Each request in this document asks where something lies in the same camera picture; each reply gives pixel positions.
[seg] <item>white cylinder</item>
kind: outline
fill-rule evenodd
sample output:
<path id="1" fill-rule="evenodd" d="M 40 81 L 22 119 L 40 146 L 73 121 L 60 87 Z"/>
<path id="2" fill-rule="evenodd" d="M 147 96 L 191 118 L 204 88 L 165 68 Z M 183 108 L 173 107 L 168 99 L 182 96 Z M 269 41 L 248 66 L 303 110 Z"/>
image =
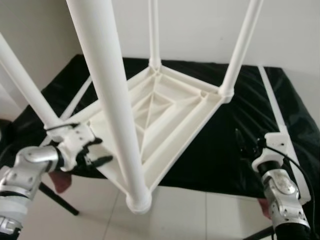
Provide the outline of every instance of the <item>white cylinder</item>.
<path id="1" fill-rule="evenodd" d="M 151 206 L 111 0 L 67 0 L 73 24 L 102 110 L 110 122 L 115 150 L 134 213 Z"/>
<path id="2" fill-rule="evenodd" d="M 222 85 L 219 88 L 219 94 L 229 97 L 231 100 L 234 95 L 234 86 L 236 84 L 241 65 L 244 61 L 251 37 L 253 35 L 263 0 L 251 0 L 245 14 L 245 18 L 232 53 L 230 64 L 224 76 Z"/>
<path id="3" fill-rule="evenodd" d="M 0 33 L 0 63 L 46 128 L 62 124 Z"/>
<path id="4" fill-rule="evenodd" d="M 159 47 L 159 14 L 158 0 L 149 0 L 149 41 L 150 59 L 149 66 L 159 69 L 161 66 Z"/>

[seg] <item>white plastic frame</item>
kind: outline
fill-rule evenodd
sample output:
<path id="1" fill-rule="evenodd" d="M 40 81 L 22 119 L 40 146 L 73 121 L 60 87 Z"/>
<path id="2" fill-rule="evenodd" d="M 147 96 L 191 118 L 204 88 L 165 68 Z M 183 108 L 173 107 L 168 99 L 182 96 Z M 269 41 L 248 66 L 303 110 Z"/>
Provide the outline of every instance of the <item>white plastic frame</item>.
<path id="1" fill-rule="evenodd" d="M 229 67 L 223 84 L 220 87 L 209 85 L 161 65 L 158 0 L 149 0 L 149 67 L 128 80 L 128 82 L 126 81 L 122 62 L 111 0 L 66 1 L 97 92 L 98 100 L 96 102 L 69 119 L 62 121 L 54 114 L 40 91 L 35 87 L 31 78 L 14 56 L 2 35 L 0 35 L 1 64 L 46 127 L 54 127 L 62 123 L 86 122 L 91 124 L 93 131 L 97 131 L 96 134 L 99 134 L 99 131 L 104 128 L 108 129 L 107 133 L 111 135 L 111 138 L 105 139 L 106 144 L 103 146 L 104 149 L 92 148 L 90 149 L 90 154 L 94 156 L 100 153 L 103 154 L 105 153 L 104 151 L 111 151 L 116 157 L 116 161 L 100 167 L 99 171 L 127 195 L 126 200 L 128 207 L 134 213 L 144 213 L 151 205 L 151 192 L 174 164 L 175 160 L 219 106 L 223 103 L 228 103 L 233 97 L 234 85 L 249 46 L 263 0 L 251 0 L 249 3 Z M 141 143 L 137 136 L 140 130 L 137 129 L 137 119 L 135 119 L 137 117 L 135 114 L 139 111 L 136 111 L 135 107 L 132 108 L 131 96 L 133 93 L 130 93 L 130 91 L 135 91 L 134 89 L 137 85 L 145 84 L 144 82 L 150 81 L 151 78 L 154 78 L 152 81 L 155 82 L 155 85 L 159 83 L 159 78 L 169 78 L 171 83 L 179 85 L 187 92 L 190 91 L 190 89 L 194 89 L 193 92 L 195 96 L 194 99 L 190 98 L 190 101 L 197 101 L 195 108 L 202 114 L 200 120 L 196 120 L 192 115 L 187 117 L 189 120 L 186 120 L 185 124 L 190 124 L 190 126 L 194 124 L 194 129 L 189 133 L 187 140 L 182 139 L 180 141 L 178 151 L 172 152 L 172 154 L 168 156 L 167 162 L 156 160 L 156 165 L 158 164 L 157 172 L 150 170 L 150 168 L 152 168 L 152 161 L 142 163 L 143 154 L 141 153 Z M 84 93 L 84 89 L 85 87 L 80 91 L 82 93 L 77 94 L 72 104 L 70 104 L 71 109 L 79 102 L 79 96 Z M 266 89 L 267 92 L 272 91 L 272 89 L 267 88 L 267 86 Z M 157 92 L 156 89 L 152 89 L 150 94 L 154 94 L 154 91 Z M 210 101 L 213 101 L 212 106 L 208 107 Z M 281 116 L 281 113 L 276 113 L 277 111 L 275 109 L 275 107 L 272 107 L 275 115 Z M 104 120 L 102 125 L 106 127 L 101 127 L 101 119 Z M 63 138 L 61 132 L 58 133 L 58 137 L 55 139 L 60 140 L 60 137 Z M 293 147 L 290 151 L 291 154 L 294 154 Z M 301 182 L 301 186 L 305 185 L 303 177 L 296 178 L 298 185 L 299 182 Z M 304 194 L 305 199 L 308 200 L 310 195 L 301 191 L 301 195 Z"/>

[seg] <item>black fabric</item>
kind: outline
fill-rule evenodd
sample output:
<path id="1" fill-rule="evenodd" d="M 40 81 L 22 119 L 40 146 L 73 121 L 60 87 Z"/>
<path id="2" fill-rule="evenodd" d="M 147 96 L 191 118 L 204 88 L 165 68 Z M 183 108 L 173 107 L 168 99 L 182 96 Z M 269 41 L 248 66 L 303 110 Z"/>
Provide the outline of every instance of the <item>black fabric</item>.
<path id="1" fill-rule="evenodd" d="M 123 62 L 127 79 L 148 66 L 147 59 L 124 58 Z M 163 60 L 162 63 L 164 66 L 216 86 L 222 83 L 228 66 L 172 60 Z M 300 164 L 312 179 L 315 192 L 319 192 L 319 129 L 285 73 L 280 68 L 265 69 Z M 62 114 L 88 76 L 89 71 L 84 57 L 77 55 L 42 91 L 58 116 Z M 258 68 L 243 66 L 234 91 L 232 101 L 217 110 L 160 185 L 263 197 L 261 183 L 249 164 L 240 160 L 235 139 L 235 128 L 238 128 L 242 131 L 248 146 L 253 147 L 257 138 L 263 137 L 267 132 L 278 131 Z M 96 99 L 97 95 L 91 84 L 74 112 L 80 111 Z M 39 145 L 46 135 L 43 124 L 30 106 L 12 123 L 12 127 L 13 150 L 11 149 L 11 153 L 5 157 L 9 166 L 14 162 L 15 151 L 26 146 Z M 84 172 L 74 169 L 71 173 L 86 177 L 103 177 L 96 170 Z"/>

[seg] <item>floor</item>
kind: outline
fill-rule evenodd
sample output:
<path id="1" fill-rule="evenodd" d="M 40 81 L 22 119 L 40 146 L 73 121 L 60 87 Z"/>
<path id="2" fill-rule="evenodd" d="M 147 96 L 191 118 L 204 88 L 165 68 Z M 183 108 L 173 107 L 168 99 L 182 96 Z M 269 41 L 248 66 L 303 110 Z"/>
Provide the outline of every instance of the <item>floor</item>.
<path id="1" fill-rule="evenodd" d="M 53 188 L 47 175 L 43 181 Z M 38 192 L 19 240 L 240 240 L 271 226 L 254 198 L 158 187 L 151 210 L 134 215 L 108 180 L 72 181 L 62 197 L 81 214 Z"/>

